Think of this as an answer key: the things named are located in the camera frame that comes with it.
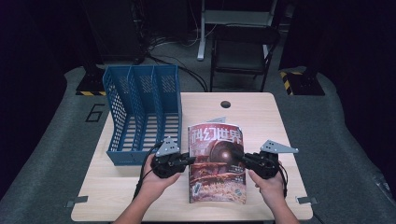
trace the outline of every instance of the magazine cover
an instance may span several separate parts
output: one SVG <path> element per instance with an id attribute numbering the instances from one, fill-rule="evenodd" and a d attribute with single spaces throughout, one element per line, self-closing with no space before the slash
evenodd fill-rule
<path id="1" fill-rule="evenodd" d="M 244 153 L 240 128 L 225 123 L 189 127 L 190 203 L 246 203 L 245 166 L 233 158 Z"/>

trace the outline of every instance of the black chair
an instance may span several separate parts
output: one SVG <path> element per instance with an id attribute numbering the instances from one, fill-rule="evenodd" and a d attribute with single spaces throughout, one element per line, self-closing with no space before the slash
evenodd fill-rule
<path id="1" fill-rule="evenodd" d="M 233 73 L 254 75 L 253 80 L 257 76 L 263 76 L 260 88 L 260 91 L 263 91 L 268 68 L 279 39 L 279 31 L 271 26 L 245 24 L 218 26 L 213 34 L 209 90 L 213 89 L 215 73 L 224 73 L 223 76 Z"/>

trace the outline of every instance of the light wood table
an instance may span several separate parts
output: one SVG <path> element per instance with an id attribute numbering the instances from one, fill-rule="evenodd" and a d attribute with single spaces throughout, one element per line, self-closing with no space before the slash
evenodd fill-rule
<path id="1" fill-rule="evenodd" d="M 231 107 L 222 108 L 228 101 Z M 187 127 L 218 117 L 237 124 L 244 134 L 245 152 L 259 152 L 268 139 L 289 146 L 289 139 L 276 101 L 265 92 L 182 92 L 181 150 L 188 151 Z M 114 166 L 106 151 L 113 134 L 109 115 L 93 154 L 91 165 L 78 196 L 88 196 L 85 203 L 76 203 L 72 212 L 75 221 L 113 221 L 130 203 L 138 181 L 140 166 Z M 296 197 L 306 196 L 293 154 L 280 154 L 289 175 L 287 203 L 300 220 L 313 216 L 310 204 L 298 204 Z M 189 203 L 188 169 L 180 179 L 147 211 L 144 221 L 247 221 L 274 219 L 259 190 L 247 175 L 247 203 Z"/>

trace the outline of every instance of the blue plastic basket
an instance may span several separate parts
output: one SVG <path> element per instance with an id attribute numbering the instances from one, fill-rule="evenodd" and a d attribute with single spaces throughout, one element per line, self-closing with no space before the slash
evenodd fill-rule
<path id="1" fill-rule="evenodd" d="M 114 165 L 142 165 L 147 151 L 168 136 L 180 147 L 176 65 L 109 66 L 103 83 L 114 121 L 107 151 Z"/>

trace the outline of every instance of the yellow and black hazard tape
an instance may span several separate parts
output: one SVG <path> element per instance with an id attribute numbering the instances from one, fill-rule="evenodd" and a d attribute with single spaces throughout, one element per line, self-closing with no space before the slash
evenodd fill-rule
<path id="1" fill-rule="evenodd" d="M 76 95 L 85 95 L 85 96 L 104 96 L 106 95 L 105 91 L 76 91 Z"/>
<path id="2" fill-rule="evenodd" d="M 301 72 L 291 72 L 291 73 L 294 75 L 302 75 Z M 288 95 L 294 95 L 293 90 L 291 89 L 291 85 L 288 81 L 287 72 L 280 72 L 280 76 L 282 77 L 283 84 L 285 85 L 285 89 L 286 89 L 286 92 L 288 93 Z"/>

